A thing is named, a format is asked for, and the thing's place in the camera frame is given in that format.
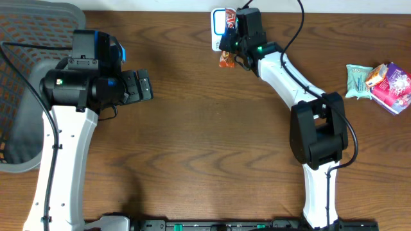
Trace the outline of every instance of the wood grain surface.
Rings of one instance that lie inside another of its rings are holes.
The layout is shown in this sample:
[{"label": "wood grain surface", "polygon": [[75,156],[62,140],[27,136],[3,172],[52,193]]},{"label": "wood grain surface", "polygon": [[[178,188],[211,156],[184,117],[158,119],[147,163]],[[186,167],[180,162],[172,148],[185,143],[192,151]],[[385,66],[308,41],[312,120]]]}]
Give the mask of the wood grain surface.
[{"label": "wood grain surface", "polygon": [[[251,72],[218,67],[209,13],[85,14],[87,28],[116,36],[127,50],[123,70],[148,69],[155,94],[97,126],[85,219],[112,211],[203,220],[301,215],[304,176],[289,146],[290,112]],[[300,19],[264,13],[263,25],[285,46]],[[410,15],[310,13],[288,56],[316,86],[345,95],[346,64],[395,62],[411,71],[410,37]],[[410,230],[411,109],[393,116],[373,101],[344,101],[360,154],[338,172],[338,214]],[[350,140],[343,162],[352,152]],[[0,230],[22,229],[37,175],[0,174]]]}]

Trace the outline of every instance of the orange wrapper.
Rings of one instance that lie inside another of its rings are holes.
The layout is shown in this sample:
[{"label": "orange wrapper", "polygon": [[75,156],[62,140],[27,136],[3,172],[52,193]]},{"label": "orange wrapper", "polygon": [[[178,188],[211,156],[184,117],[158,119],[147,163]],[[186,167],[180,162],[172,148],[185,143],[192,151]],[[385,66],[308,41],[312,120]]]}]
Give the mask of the orange wrapper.
[{"label": "orange wrapper", "polygon": [[[235,28],[236,12],[234,10],[225,9],[225,27]],[[222,51],[220,57],[220,67],[234,67],[234,59],[230,52]]]}]

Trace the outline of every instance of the white wall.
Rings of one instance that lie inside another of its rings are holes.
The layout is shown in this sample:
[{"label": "white wall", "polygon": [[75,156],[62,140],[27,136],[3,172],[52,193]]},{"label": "white wall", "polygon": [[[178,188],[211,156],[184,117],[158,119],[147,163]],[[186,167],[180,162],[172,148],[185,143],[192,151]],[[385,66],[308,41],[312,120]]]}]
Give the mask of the white wall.
[{"label": "white wall", "polygon": [[[237,8],[247,0],[47,0],[75,4],[82,10],[210,12],[216,7]],[[411,0],[302,0],[306,12],[411,13]],[[254,0],[262,12],[299,12],[296,0]]]}]

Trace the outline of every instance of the green connector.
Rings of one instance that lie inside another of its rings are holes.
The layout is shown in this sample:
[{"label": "green connector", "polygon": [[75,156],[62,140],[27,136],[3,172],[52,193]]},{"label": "green connector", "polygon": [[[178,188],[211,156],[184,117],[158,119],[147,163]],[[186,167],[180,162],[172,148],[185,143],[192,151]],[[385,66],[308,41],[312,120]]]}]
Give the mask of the green connector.
[{"label": "green connector", "polygon": [[182,225],[174,225],[174,231],[182,231]]}]

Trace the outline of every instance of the cable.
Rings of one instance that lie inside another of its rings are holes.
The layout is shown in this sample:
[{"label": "cable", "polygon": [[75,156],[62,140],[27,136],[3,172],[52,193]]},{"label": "cable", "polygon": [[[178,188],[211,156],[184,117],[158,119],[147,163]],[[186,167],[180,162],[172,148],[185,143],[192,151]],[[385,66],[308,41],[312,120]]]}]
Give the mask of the cable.
[{"label": "cable", "polygon": [[47,109],[46,104],[43,102],[39,94],[36,92],[36,90],[31,86],[30,82],[22,75],[22,73],[17,70],[17,68],[13,65],[13,63],[8,59],[6,56],[6,53],[3,51],[3,46],[4,45],[9,45],[9,46],[19,46],[19,47],[30,47],[30,48],[37,48],[37,49],[47,49],[47,50],[54,50],[54,51],[65,51],[65,50],[71,50],[71,47],[47,47],[47,46],[37,46],[37,45],[31,45],[31,44],[21,44],[17,42],[1,42],[0,43],[0,53],[5,62],[18,74],[19,78],[23,81],[23,83],[26,85],[26,87],[29,89],[29,91],[33,94],[34,98],[37,100],[41,108],[43,109],[47,119],[50,122],[51,129],[53,131],[53,136],[54,136],[54,145],[53,145],[53,156],[51,158],[51,164],[50,164],[50,172],[49,172],[49,178],[47,181],[47,188],[46,188],[46,195],[44,197],[44,216],[42,217],[43,225],[44,225],[44,231],[49,230],[49,204],[50,204],[50,193],[51,193],[51,185],[53,183],[53,177],[54,177],[54,170],[56,166],[56,160],[57,160],[57,152],[59,149],[59,144],[58,144],[58,130],[57,126],[50,114],[50,112]]},{"label": "cable", "polygon": [[245,5],[241,9],[246,9],[249,7],[249,4],[253,2],[253,0],[248,1],[248,3],[245,3]]},{"label": "cable", "polygon": [[336,114],[344,121],[345,125],[348,127],[348,130],[351,132],[351,135],[353,136],[353,142],[354,142],[354,155],[351,158],[351,160],[349,160],[347,163],[345,164],[341,164],[339,166],[335,166],[335,167],[331,167],[328,169],[327,171],[327,229],[329,230],[329,179],[331,178],[331,172],[332,170],[336,170],[336,169],[341,169],[343,167],[348,167],[350,166],[357,158],[358,156],[358,140],[357,140],[357,136],[355,134],[354,128],[351,126],[350,122],[348,121],[348,119],[331,103],[329,102],[327,99],[323,98],[322,96],[316,94],[315,92],[313,92],[312,90],[310,90],[309,87],[305,86],[304,84],[302,84],[287,68],[287,66],[285,65],[285,62],[283,60],[284,54],[286,52],[286,50],[288,49],[288,47],[291,45],[291,43],[297,38],[298,34],[300,33],[302,26],[304,25],[304,18],[305,18],[305,13],[304,13],[304,7],[302,6],[301,0],[297,0],[298,3],[300,4],[301,7],[301,25],[300,28],[298,29],[297,33],[294,35],[294,37],[291,39],[291,41],[289,41],[289,43],[287,44],[287,46],[285,47],[284,51],[281,53],[281,57],[280,57],[280,62],[281,62],[281,66],[284,67],[284,70],[290,75],[290,77],[296,82],[298,83],[298,85],[300,85],[306,92],[310,93],[311,95],[315,96],[316,98],[318,98],[319,100],[321,100],[323,102],[323,104],[325,104],[326,106],[328,106],[330,109],[334,110],[336,112]]}]

